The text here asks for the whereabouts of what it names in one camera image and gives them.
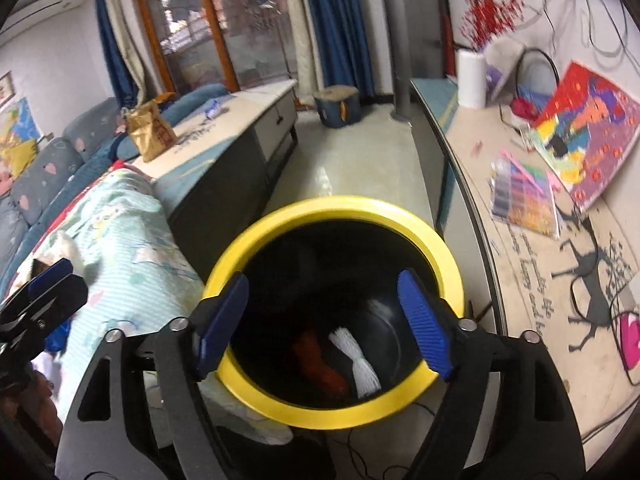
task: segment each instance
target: blue curtain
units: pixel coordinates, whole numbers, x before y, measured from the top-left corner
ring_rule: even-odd
[[[359,0],[309,0],[325,86],[374,95],[373,70]]]
[[[138,104],[138,86],[133,81],[129,69],[118,50],[118,44],[113,35],[113,28],[111,28],[109,13],[104,0],[95,0],[95,13],[98,18],[100,42],[102,43],[102,52],[107,63],[113,93],[121,108],[135,108]]]

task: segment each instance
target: white yarn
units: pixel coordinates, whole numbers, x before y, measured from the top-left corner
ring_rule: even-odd
[[[360,345],[351,332],[341,326],[329,334],[329,341],[353,361],[353,379],[359,399],[374,394],[381,388],[376,372],[364,358]]]

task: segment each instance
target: stool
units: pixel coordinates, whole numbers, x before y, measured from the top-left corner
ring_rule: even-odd
[[[320,121],[327,128],[343,128],[360,122],[360,93],[354,86],[334,85],[314,94]]]

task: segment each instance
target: blue sofa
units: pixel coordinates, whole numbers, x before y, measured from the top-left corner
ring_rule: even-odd
[[[175,126],[207,102],[228,94],[221,84],[190,92],[162,113]],[[115,137],[120,108],[107,99],[73,120],[36,156],[0,198],[0,298],[18,269],[62,211],[117,158],[138,151],[126,134]]]

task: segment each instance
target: yellow rim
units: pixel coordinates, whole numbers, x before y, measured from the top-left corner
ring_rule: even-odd
[[[372,222],[410,240],[424,254],[436,277],[441,297],[460,317],[464,309],[462,279],[449,249],[425,222],[392,204],[357,196],[312,198],[286,206],[249,227],[227,248],[207,280],[204,298],[220,293],[225,283],[273,239],[314,222],[347,219]],[[438,376],[421,362],[393,389],[362,404],[339,410],[312,410],[279,400],[257,386],[242,371],[230,348],[218,367],[223,384],[256,412],[290,426],[312,430],[340,430],[368,424],[402,410]]]

